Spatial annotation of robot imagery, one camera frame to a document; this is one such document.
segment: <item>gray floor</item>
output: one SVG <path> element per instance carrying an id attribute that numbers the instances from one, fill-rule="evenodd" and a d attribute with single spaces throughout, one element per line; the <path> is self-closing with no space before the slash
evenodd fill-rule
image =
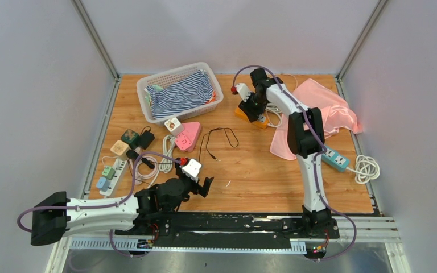
<path id="1" fill-rule="evenodd" d="M 328 255 L 343 247 L 330 243 Z M 302 255 L 291 254 L 223 254 L 223 253 L 150 253 L 143 258 L 127 258 L 112 251 L 75 250 L 70 253 L 74 268 L 89 267 L 87 272 L 392 272 L 382 243 L 357 243 L 347 254 L 319 264 Z M 66 273 L 73 271 L 66 266 Z"/>

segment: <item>wooden table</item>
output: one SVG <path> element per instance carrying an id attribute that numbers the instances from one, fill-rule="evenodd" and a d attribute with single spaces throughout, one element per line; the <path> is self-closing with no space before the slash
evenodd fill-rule
<path id="1" fill-rule="evenodd" d="M 123 76 L 119 86 L 117 99 L 106 132 L 100 158 L 113 156 L 111 146 L 120 139 L 126 129 L 141 132 L 145 126 L 151 126 L 155 140 L 148 151 L 162 152 L 163 137 L 169 132 L 165 127 L 147 123 L 137 96 L 137 81 L 146 75 Z M 240 102 L 239 96 L 230 92 L 233 75 L 216 75 L 222 87 L 224 100 L 215 111 L 190 118 L 183 122 L 199 121 L 202 124 L 201 135 L 216 127 L 230 127 L 234 130 L 240 142 L 237 148 L 229 146 L 223 131 L 212 134 L 208 148 L 214 156 L 213 160 L 206 152 L 201 155 L 203 165 L 200 178 L 215 177 L 207 198 L 192 196 L 189 202 L 182 203 L 181 211 L 220 211 L 220 212 L 300 212 L 304 197 L 299 164 L 296 160 L 288 161 L 269 152 L 270 143 L 274 135 L 274 128 L 260 129 L 234 116 L 234 109 Z M 326 88 L 337 92 L 334 78 L 330 75 L 297 75 L 299 84 L 312 78 Z M 281 75 L 289 90 L 294 90 L 295 80 L 288 75 Z M 237 82 L 245 82 L 252 86 L 248 75 L 240 75 Z M 191 153 L 181 152 L 176 148 L 174 157 L 197 158 L 201 136 L 195 149 Z M 326 144 L 345 155 L 354 162 L 356 152 L 349 134 L 343 129 L 339 134 L 326 139 Z M 112 165 L 114 159 L 104 159 L 105 164 Z M 348 213 L 371 213 L 373 208 L 369 200 L 366 186 L 354 182 L 352 173 L 340 173 L 327 164 L 322 164 L 324 188 L 330 205 Z M 96 166 L 93 185 L 89 198 L 102 198 L 95 187 L 103 170 L 101 161 Z M 140 172 L 150 170 L 141 164 Z M 175 176 L 175 171 L 160 173 L 156 183 L 164 183 Z M 131 174 L 127 172 L 117 190 L 116 196 L 124 196 L 129 192 Z M 135 189 L 141 190 L 146 184 Z"/>

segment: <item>blue power strip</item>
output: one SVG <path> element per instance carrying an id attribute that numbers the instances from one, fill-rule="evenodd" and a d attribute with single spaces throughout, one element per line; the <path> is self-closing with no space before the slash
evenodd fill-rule
<path id="1" fill-rule="evenodd" d="M 331 149 L 329 146 L 326 147 L 327 152 L 322 156 L 323 161 L 331 165 L 334 169 L 344 172 L 347 166 L 349 166 L 349 159 Z"/>

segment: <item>laundry basket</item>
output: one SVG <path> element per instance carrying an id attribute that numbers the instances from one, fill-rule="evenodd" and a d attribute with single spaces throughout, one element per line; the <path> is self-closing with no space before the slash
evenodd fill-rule
<path id="1" fill-rule="evenodd" d="M 213 88 L 213 92 L 215 92 L 215 101 L 193 109 L 182 111 L 177 114 L 170 115 L 168 117 L 155 119 L 151 114 L 150 105 L 145 100 L 145 96 L 147 94 L 145 92 L 145 88 L 149 85 L 154 84 L 159 85 L 162 88 L 166 88 L 171 84 L 187 78 L 188 76 L 199 70 L 203 70 L 208 74 L 210 84 Z M 187 118 L 195 117 L 197 115 L 213 111 L 217 107 L 217 104 L 219 104 L 224 99 L 224 94 L 222 93 L 219 82 L 217 81 L 217 78 L 215 78 L 215 75 L 206 63 L 189 64 L 185 65 L 184 67 L 178 67 L 169 71 L 142 78 L 137 82 L 137 93 L 146 121 L 156 124 L 158 126 L 164 126 L 165 121 L 173 117 L 176 117 L 178 120 L 182 121 Z"/>

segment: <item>gray wall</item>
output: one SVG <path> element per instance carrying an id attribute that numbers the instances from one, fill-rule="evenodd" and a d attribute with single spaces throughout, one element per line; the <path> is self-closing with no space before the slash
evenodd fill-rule
<path id="1" fill-rule="evenodd" d="M 84 0 L 121 73 L 204 61 L 275 72 L 336 73 L 377 0 Z"/>
<path id="2" fill-rule="evenodd" d="M 77 196 L 112 84 L 70 1 L 0 1 L 0 272 L 44 271 L 16 217 Z"/>
<path id="3" fill-rule="evenodd" d="M 390 1 L 346 76 L 413 272 L 437 271 L 437 1 Z"/>

